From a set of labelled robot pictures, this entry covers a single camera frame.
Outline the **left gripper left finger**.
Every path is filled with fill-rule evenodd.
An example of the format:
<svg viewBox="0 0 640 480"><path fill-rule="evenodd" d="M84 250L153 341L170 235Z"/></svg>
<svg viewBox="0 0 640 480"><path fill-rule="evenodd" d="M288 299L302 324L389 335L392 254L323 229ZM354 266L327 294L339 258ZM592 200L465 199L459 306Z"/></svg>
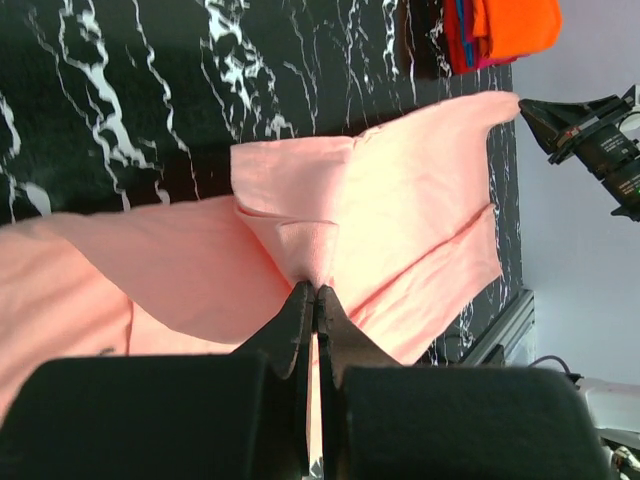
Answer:
<svg viewBox="0 0 640 480"><path fill-rule="evenodd" d="M5 479L299 479L309 472L313 288L226 355L62 358L1 428Z"/></svg>

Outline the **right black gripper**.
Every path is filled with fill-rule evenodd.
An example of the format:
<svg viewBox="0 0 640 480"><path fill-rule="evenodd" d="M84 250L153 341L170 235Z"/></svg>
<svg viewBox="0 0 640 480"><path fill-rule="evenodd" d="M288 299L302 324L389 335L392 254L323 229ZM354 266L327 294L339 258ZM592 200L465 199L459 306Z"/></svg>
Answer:
<svg viewBox="0 0 640 480"><path fill-rule="evenodd" d="M579 103L519 101L536 142L559 165L575 156L616 200L611 214L639 218L639 86L622 96Z"/></svg>

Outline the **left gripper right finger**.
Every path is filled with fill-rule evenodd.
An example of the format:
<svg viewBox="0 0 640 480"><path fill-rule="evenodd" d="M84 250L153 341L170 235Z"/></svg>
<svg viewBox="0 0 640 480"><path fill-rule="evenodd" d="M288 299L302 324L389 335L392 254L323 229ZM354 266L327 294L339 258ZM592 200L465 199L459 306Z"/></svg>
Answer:
<svg viewBox="0 0 640 480"><path fill-rule="evenodd" d="M586 407L535 368L403 366L317 295L328 479L607 479Z"/></svg>

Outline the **salmon pink t-shirt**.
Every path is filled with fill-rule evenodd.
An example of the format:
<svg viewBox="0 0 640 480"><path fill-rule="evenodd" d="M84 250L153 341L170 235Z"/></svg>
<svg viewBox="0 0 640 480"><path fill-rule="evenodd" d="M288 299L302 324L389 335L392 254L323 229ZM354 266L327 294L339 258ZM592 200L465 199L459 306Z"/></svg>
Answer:
<svg viewBox="0 0 640 480"><path fill-rule="evenodd" d="M1 230L1 428L62 358L226 355L294 287L330 287L349 320L414 363L502 272L486 140L519 99L446 100L354 136L243 143L228 194ZM309 455L318 449L311 343Z"/></svg>

